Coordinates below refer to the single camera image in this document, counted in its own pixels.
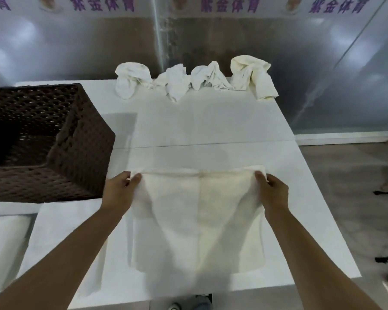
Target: folded white towel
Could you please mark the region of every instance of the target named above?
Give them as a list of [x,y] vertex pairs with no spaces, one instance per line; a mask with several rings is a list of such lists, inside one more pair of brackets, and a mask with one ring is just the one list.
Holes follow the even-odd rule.
[[191,84],[193,89],[200,89],[203,82],[205,82],[204,86],[212,86],[216,90],[233,89],[232,85],[227,81],[227,78],[220,71],[220,67],[216,61],[212,61],[208,66],[200,65],[194,67],[191,71]]
[[20,252],[30,220],[20,215],[0,217],[0,291]]
[[[39,262],[99,208],[101,199],[44,203],[39,210],[17,277]],[[106,245],[102,247],[75,296],[98,291],[102,283]]]
[[152,169],[132,203],[131,266],[145,273],[240,273],[264,265],[254,170]]
[[267,70],[270,64],[250,55],[240,55],[231,59],[230,69],[233,73],[231,85],[235,90],[246,90],[250,77],[256,86],[258,100],[279,96]]
[[187,75],[185,67],[182,64],[167,68],[154,81],[154,87],[165,87],[167,94],[174,102],[178,102],[186,94],[190,88],[190,84],[191,76]]
[[153,87],[153,79],[149,68],[141,63],[126,62],[119,64],[115,73],[118,75],[115,90],[123,99],[132,97],[138,83],[148,89]]

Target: brown wicker basket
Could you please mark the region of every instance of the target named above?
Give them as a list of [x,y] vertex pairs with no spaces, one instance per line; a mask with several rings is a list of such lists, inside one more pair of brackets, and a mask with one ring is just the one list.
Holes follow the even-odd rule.
[[114,140],[80,84],[0,88],[0,201],[101,197]]

